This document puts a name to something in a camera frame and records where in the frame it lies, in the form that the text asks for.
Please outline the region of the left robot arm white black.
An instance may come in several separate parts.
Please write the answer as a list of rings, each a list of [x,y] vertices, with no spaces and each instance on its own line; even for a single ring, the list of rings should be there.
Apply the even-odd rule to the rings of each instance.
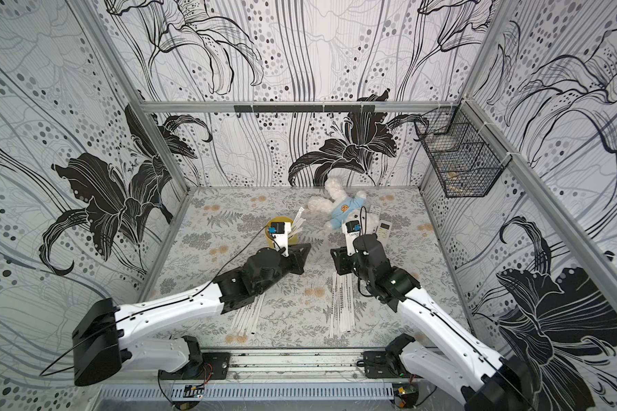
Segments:
[[[303,274],[310,249],[308,243],[284,252],[262,248],[242,266],[182,293],[136,304],[94,303],[72,333],[75,385],[95,385],[122,370],[178,373],[200,366],[195,338],[161,340],[156,334],[254,303],[287,274]]]

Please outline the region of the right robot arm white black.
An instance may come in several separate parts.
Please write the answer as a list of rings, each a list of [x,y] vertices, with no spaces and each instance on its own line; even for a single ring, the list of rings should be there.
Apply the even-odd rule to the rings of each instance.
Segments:
[[[383,351],[365,354],[370,378],[418,376],[467,410],[536,409],[524,361],[503,356],[462,327],[416,278],[391,264],[376,236],[359,236],[352,248],[333,248],[330,254],[337,274],[356,276],[373,298],[416,325],[438,349],[402,334]]]

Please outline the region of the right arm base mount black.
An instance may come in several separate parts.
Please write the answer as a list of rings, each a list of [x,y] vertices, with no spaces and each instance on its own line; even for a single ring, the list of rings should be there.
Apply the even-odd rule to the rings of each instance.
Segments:
[[[402,363],[400,355],[410,343],[416,339],[408,334],[401,334],[390,342],[383,350],[363,351],[362,358],[356,361],[356,366],[362,368],[367,378],[412,378],[411,373]]]

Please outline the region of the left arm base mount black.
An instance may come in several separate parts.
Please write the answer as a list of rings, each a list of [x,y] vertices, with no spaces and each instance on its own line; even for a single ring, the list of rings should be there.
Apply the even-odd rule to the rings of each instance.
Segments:
[[[189,350],[189,359],[178,371],[168,373],[159,370],[158,376],[162,380],[191,380],[204,381],[225,380],[229,370],[230,352],[203,351],[196,337],[183,336],[185,348]]]

